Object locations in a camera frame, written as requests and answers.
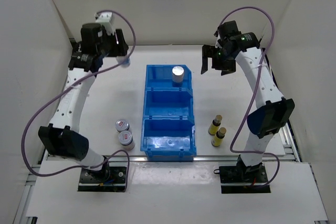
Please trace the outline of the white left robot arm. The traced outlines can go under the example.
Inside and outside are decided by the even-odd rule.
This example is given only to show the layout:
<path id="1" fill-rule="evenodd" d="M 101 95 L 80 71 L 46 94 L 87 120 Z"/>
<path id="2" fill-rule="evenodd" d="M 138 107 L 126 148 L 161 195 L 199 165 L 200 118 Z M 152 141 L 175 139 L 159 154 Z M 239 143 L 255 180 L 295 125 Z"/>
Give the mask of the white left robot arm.
<path id="1" fill-rule="evenodd" d="M 73 49 L 65 88 L 57 110 L 38 136 L 50 155 L 67 158 L 84 166 L 98 182 L 105 182 L 110 169 L 106 157 L 94 152 L 89 141 L 79 133 L 80 118 L 88 92 L 104 57 L 126 56 L 128 45 L 121 29 L 110 22 L 86 23 L 81 28 L 81 41 Z"/>

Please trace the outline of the yellow sauce bottle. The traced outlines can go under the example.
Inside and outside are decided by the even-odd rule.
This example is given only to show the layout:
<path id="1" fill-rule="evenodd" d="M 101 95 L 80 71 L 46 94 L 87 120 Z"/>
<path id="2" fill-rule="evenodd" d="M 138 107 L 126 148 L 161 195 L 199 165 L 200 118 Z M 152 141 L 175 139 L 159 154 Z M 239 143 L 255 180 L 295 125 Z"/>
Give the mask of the yellow sauce bottle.
<path id="1" fill-rule="evenodd" d="M 219 147 L 221 146 L 222 142 L 223 142 L 223 139 L 225 137 L 225 134 L 226 134 L 227 130 L 225 127 L 221 127 L 217 132 L 216 134 L 214 135 L 214 138 L 212 139 L 211 141 L 211 144 L 214 146 L 214 147 Z"/>
<path id="2" fill-rule="evenodd" d="M 210 135 L 215 135 L 216 132 L 218 131 L 221 122 L 222 122 L 223 117 L 221 115 L 216 115 L 215 118 L 212 120 L 209 128 L 208 128 L 208 133 Z"/>

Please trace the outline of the silver-lid pepper shaker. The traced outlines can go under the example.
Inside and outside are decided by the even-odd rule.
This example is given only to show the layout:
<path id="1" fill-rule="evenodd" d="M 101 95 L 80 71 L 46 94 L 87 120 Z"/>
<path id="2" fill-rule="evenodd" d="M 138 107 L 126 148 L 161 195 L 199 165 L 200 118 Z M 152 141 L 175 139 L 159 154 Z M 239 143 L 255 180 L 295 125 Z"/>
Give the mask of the silver-lid pepper shaker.
<path id="1" fill-rule="evenodd" d="M 130 64 L 131 64 L 130 58 L 127 56 L 123 57 L 121 66 L 123 68 L 127 68 L 130 66 Z"/>

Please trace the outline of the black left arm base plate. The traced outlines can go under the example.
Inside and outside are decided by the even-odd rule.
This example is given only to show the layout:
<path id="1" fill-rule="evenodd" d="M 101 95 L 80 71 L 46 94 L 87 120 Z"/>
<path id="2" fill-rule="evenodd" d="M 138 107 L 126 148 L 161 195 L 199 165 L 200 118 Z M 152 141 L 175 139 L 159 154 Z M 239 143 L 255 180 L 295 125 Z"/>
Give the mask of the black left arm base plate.
<path id="1" fill-rule="evenodd" d="M 77 191 L 124 193 L 127 184 L 127 165 L 109 163 L 109 169 L 103 177 L 98 173 L 82 169 L 79 175 Z"/>

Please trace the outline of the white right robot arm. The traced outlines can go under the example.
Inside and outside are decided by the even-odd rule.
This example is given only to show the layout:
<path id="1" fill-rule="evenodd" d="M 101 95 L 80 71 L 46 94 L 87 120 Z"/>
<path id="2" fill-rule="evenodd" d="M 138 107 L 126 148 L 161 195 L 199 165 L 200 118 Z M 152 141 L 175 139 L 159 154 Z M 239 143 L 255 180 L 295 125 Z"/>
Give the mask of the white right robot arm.
<path id="1" fill-rule="evenodd" d="M 216 32 L 215 45 L 202 47 L 201 73 L 208 70 L 208 59 L 212 68 L 222 75 L 233 73 L 239 65 L 253 91 L 250 104 L 254 112 L 247 111 L 243 123 L 248 125 L 250 134 L 239 159 L 236 177 L 247 182 L 259 170 L 271 138 L 279 132 L 291 116 L 295 103 L 286 99 L 276 87 L 265 61 L 265 50 L 254 33 L 239 31 Z"/>

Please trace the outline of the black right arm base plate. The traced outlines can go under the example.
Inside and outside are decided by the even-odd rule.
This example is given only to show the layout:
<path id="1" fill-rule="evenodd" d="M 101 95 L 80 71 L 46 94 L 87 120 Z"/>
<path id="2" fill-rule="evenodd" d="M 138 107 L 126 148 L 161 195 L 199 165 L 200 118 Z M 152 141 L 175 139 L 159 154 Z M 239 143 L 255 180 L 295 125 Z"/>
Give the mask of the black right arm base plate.
<path id="1" fill-rule="evenodd" d="M 270 186 L 266 184 L 268 177 L 265 166 L 244 174 L 237 165 L 219 166 L 213 173 L 219 175 L 222 194 L 269 194 Z"/>

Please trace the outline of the red-label jar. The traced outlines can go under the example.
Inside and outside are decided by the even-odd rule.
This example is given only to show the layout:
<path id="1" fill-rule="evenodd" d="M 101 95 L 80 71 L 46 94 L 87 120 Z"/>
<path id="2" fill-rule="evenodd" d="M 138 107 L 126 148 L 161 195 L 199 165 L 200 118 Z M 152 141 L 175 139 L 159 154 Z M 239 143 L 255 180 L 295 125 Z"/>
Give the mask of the red-label jar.
<path id="1" fill-rule="evenodd" d="M 122 132 L 122 131 L 128 131 L 130 129 L 130 124 L 127 120 L 125 119 L 119 119 L 116 121 L 115 123 L 115 129 L 118 132 Z"/>
<path id="2" fill-rule="evenodd" d="M 125 150 L 132 150 L 135 147 L 135 142 L 133 140 L 133 135 L 130 131 L 122 131 L 118 136 L 119 143 L 123 146 Z"/>

